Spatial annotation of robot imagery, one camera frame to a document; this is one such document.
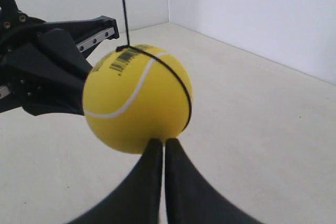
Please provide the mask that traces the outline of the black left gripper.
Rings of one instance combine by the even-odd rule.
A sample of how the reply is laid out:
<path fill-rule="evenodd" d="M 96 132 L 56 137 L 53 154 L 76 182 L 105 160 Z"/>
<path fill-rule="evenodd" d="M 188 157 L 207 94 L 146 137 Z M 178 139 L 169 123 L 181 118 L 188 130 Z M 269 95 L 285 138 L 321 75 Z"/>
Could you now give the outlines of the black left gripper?
<path fill-rule="evenodd" d="M 22 12 L 15 0 L 1 0 L 1 112 L 83 115 L 87 58 L 118 37 L 111 17 L 47 22 Z"/>

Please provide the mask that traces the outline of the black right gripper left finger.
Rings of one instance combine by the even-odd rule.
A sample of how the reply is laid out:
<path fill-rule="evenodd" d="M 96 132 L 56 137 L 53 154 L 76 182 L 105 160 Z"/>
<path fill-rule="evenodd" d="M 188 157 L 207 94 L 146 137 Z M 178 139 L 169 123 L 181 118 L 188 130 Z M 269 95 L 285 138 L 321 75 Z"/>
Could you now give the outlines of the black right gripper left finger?
<path fill-rule="evenodd" d="M 151 139 L 121 184 L 70 223 L 158 223 L 162 168 L 162 142 Z"/>

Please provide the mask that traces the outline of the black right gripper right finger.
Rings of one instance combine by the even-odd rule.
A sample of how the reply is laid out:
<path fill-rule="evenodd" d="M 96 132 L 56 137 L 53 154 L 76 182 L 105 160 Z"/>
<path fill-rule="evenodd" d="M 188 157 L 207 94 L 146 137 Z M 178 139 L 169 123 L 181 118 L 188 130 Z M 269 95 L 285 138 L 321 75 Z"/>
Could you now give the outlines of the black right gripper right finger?
<path fill-rule="evenodd" d="M 176 138 L 165 145 L 165 199 L 168 223 L 260 223 L 202 176 Z"/>

